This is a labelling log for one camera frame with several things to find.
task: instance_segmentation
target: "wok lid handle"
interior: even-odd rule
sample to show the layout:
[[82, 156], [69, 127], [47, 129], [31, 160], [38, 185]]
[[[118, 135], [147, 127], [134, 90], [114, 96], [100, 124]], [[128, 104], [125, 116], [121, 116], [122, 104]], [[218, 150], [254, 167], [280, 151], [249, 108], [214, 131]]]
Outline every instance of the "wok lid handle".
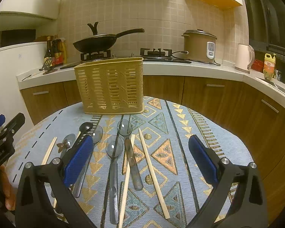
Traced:
[[91, 23], [88, 23], [87, 25], [91, 28], [93, 35], [98, 34], [98, 31], [97, 31], [98, 21], [94, 23], [94, 26]]

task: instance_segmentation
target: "rice cooker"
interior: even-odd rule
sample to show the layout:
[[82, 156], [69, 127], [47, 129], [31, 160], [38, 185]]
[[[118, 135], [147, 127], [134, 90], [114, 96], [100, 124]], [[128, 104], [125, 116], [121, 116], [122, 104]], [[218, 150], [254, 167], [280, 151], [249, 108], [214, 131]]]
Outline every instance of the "rice cooker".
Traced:
[[184, 37], [184, 51], [188, 51], [186, 59], [205, 63], [213, 63], [217, 37], [201, 29], [187, 30]]

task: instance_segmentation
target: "rice cooker lid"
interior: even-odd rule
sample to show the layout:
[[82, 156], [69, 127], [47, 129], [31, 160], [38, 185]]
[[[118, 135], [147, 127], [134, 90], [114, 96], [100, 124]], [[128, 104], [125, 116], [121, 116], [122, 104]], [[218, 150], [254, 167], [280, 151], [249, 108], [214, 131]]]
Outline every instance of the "rice cooker lid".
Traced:
[[211, 37], [215, 37], [217, 39], [216, 36], [214, 36], [213, 34], [211, 33], [208, 33], [208, 32], [205, 32], [204, 30], [202, 29], [197, 29], [197, 30], [186, 30], [184, 32], [184, 34], [188, 34], [188, 33], [196, 33], [196, 34], [203, 34], [203, 35], [207, 35], [207, 36], [211, 36]]

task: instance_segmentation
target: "kitchen sink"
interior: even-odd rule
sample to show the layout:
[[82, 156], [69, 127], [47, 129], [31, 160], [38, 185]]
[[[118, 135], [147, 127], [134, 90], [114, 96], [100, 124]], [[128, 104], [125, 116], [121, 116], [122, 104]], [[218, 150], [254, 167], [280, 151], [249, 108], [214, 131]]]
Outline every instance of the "kitchen sink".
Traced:
[[274, 83], [274, 82], [272, 82], [272, 81], [267, 81], [267, 80], [262, 79], [262, 78], [259, 78], [259, 77], [257, 77], [257, 78], [258, 78], [259, 80], [261, 80], [261, 81], [264, 81], [264, 82], [270, 84], [272, 87], [276, 88], [277, 90], [279, 90], [280, 92], [282, 92], [282, 93], [285, 94], [285, 89], [284, 89], [283, 87], [279, 86], [278, 84], [276, 84], [276, 83]]

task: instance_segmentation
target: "red container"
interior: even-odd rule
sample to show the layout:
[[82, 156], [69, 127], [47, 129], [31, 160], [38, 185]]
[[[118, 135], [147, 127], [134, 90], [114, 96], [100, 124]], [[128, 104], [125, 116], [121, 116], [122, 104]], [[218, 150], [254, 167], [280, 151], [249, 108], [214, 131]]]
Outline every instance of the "red container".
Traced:
[[254, 62], [253, 62], [253, 64], [251, 65], [251, 69], [263, 73], [264, 61], [255, 59]]

